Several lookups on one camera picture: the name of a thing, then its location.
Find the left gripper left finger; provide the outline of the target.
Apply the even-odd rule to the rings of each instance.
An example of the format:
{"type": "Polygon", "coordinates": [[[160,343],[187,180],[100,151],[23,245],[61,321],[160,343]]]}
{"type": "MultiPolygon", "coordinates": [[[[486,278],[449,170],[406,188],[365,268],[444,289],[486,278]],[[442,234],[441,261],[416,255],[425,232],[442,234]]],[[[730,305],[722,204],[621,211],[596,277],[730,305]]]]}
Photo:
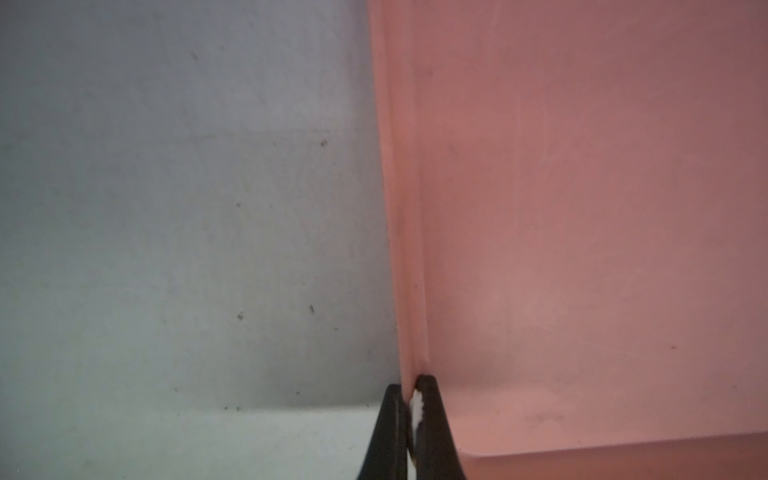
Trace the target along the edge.
{"type": "Polygon", "coordinates": [[[384,393],[358,480],[406,480],[411,447],[411,413],[399,384],[384,393]]]}

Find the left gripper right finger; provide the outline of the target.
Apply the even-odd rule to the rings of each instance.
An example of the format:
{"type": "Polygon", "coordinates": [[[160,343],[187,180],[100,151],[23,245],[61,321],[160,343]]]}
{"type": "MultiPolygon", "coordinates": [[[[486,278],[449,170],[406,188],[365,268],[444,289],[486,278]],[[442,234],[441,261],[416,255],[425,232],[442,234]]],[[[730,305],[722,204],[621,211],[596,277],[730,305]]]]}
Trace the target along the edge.
{"type": "Polygon", "coordinates": [[[437,379],[419,375],[413,391],[412,452],[419,480],[465,480],[437,379]]]}

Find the pink plastic tray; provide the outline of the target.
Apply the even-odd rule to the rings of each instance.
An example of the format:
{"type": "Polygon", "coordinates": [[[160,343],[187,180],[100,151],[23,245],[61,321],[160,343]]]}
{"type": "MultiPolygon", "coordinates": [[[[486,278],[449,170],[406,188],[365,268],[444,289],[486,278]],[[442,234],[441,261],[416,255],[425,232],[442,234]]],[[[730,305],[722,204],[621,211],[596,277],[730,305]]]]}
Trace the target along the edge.
{"type": "Polygon", "coordinates": [[[466,478],[765,478],[766,3],[368,11],[403,393],[466,478]]]}

